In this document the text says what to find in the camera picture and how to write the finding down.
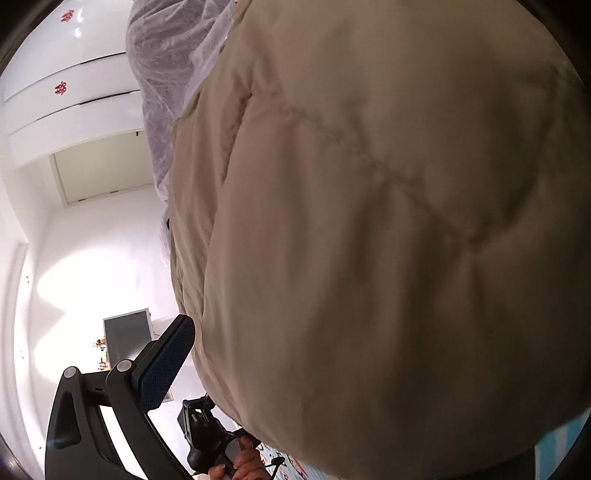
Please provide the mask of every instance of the ceiling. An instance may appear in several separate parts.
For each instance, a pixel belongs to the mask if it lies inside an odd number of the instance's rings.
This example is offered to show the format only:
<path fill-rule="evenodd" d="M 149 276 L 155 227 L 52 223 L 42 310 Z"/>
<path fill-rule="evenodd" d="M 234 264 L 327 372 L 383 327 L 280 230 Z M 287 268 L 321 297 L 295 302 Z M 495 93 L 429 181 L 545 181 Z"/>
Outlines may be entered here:
<path fill-rule="evenodd" d="M 68 205 L 153 184 L 144 132 L 87 142 L 53 155 L 61 195 Z"/>

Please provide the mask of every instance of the finger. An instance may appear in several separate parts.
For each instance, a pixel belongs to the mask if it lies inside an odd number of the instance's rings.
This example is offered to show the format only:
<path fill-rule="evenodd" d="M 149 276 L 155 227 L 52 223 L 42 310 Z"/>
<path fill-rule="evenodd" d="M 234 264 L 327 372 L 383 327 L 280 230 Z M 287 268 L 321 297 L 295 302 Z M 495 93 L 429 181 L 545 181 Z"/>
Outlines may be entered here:
<path fill-rule="evenodd" d="M 241 451 L 234 459 L 234 468 L 240 468 L 252 460 L 261 459 L 261 454 L 253 448 Z"/>
<path fill-rule="evenodd" d="M 250 472 L 242 480 L 269 480 L 271 475 L 265 469 L 255 470 Z"/>
<path fill-rule="evenodd" d="M 252 449 L 252 440 L 248 437 L 240 437 L 240 445 L 243 450 L 250 450 Z"/>
<path fill-rule="evenodd" d="M 236 473 L 232 477 L 232 480 L 241 480 L 242 478 L 247 476 L 247 474 L 254 472 L 256 470 L 260 470 L 263 467 L 264 467 L 264 465 L 261 462 L 260 458 L 257 458 L 255 460 L 251 460 L 250 462 L 245 463 L 238 470 L 236 470 Z"/>
<path fill-rule="evenodd" d="M 222 480 L 223 476 L 226 474 L 226 466 L 216 465 L 211 467 L 207 474 L 209 475 L 210 480 Z"/>

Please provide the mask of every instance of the fingernail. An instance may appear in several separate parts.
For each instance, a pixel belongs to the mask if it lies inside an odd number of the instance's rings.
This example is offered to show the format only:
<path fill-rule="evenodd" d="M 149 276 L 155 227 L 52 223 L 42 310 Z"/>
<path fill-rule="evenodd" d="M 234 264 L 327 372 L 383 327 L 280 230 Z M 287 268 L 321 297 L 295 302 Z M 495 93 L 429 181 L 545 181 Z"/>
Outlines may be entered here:
<path fill-rule="evenodd" d="M 240 440 L 244 448 L 252 448 L 252 442 L 250 438 L 242 437 Z"/>

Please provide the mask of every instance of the white cabinet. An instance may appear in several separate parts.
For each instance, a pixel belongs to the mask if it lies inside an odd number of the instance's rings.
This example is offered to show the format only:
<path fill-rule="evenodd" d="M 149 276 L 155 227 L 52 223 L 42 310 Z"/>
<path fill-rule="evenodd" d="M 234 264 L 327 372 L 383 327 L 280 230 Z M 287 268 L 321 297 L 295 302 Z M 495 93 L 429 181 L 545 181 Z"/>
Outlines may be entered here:
<path fill-rule="evenodd" d="M 66 0 L 29 35 L 0 85 L 12 166 L 143 129 L 125 53 L 132 0 Z"/>

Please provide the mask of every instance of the red flower decal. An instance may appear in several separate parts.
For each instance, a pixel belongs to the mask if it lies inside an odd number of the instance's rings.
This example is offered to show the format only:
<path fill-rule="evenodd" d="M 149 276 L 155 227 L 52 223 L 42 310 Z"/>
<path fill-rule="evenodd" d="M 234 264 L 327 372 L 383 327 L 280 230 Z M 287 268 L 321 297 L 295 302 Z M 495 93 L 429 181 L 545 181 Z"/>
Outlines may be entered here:
<path fill-rule="evenodd" d="M 69 10 L 61 16 L 61 22 L 62 23 L 69 22 L 72 18 L 74 18 L 74 11 Z"/>
<path fill-rule="evenodd" d="M 56 85 L 56 95 L 63 95 L 68 90 L 68 84 L 66 82 L 61 82 L 59 85 Z"/>

